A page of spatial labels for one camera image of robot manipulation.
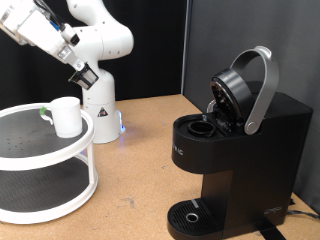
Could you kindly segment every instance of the black coffee maker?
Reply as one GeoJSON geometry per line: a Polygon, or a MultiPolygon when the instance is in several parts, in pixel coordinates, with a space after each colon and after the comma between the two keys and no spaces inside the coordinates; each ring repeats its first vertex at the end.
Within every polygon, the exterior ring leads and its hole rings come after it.
{"type": "Polygon", "coordinates": [[[172,160],[203,174],[203,185],[200,198],[169,210],[173,238],[226,239],[284,222],[312,109],[276,93],[278,79],[269,49],[247,50],[213,77],[208,113],[174,122],[172,160]],[[265,66],[258,88],[240,76],[256,57],[265,66]]]}

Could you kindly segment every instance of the cup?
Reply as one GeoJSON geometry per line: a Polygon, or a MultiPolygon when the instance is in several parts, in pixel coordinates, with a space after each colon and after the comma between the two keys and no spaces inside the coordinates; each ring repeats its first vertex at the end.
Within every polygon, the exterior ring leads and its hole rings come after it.
{"type": "Polygon", "coordinates": [[[82,133],[80,100],[75,97],[57,98],[40,109],[40,116],[54,124],[58,137],[72,138],[82,133]],[[45,115],[50,110],[53,120],[45,115]]]}

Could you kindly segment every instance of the metal handle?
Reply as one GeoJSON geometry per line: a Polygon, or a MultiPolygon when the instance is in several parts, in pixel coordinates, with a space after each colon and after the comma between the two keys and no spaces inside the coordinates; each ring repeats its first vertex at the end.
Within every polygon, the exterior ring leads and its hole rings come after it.
{"type": "Polygon", "coordinates": [[[265,75],[262,88],[245,124],[244,131],[248,135],[254,134],[258,131],[270,102],[276,92],[279,82],[278,64],[272,57],[272,52],[268,48],[257,46],[254,49],[241,53],[230,67],[241,75],[245,66],[258,56],[262,57],[265,66],[265,75]]]}

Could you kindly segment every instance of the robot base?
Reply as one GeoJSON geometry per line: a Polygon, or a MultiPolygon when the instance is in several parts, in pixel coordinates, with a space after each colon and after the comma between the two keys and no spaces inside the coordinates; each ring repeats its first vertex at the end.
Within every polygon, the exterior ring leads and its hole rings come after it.
{"type": "Polygon", "coordinates": [[[116,103],[91,105],[85,104],[83,108],[92,118],[95,137],[93,143],[108,143],[116,140],[121,134],[120,116],[116,103]]]}

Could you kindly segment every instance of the wooden table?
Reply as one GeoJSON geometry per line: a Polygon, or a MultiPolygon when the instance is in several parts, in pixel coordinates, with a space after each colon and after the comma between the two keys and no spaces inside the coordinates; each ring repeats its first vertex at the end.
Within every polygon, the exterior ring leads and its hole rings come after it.
{"type": "MultiPolygon", "coordinates": [[[[200,111],[182,95],[117,102],[127,131],[112,143],[95,145],[99,183],[80,209],[47,223],[0,224],[0,240],[172,239],[167,213],[177,202],[200,197],[202,175],[171,160],[172,124],[200,111]]],[[[289,209],[313,212],[297,196],[289,209]]],[[[319,240],[320,221],[291,215],[278,229],[288,239],[319,240]]],[[[258,233],[237,240],[263,240],[258,233]]]]}

